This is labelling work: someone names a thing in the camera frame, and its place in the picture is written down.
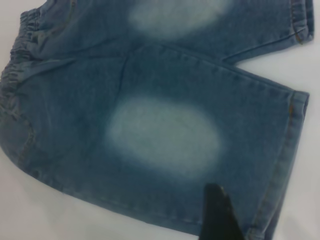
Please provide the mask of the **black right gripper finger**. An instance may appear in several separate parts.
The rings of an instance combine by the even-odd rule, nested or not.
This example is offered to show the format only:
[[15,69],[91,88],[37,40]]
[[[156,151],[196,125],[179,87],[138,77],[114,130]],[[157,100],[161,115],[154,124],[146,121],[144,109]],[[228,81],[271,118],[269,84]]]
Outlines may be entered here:
[[218,184],[204,188],[200,240],[244,240],[229,195]]

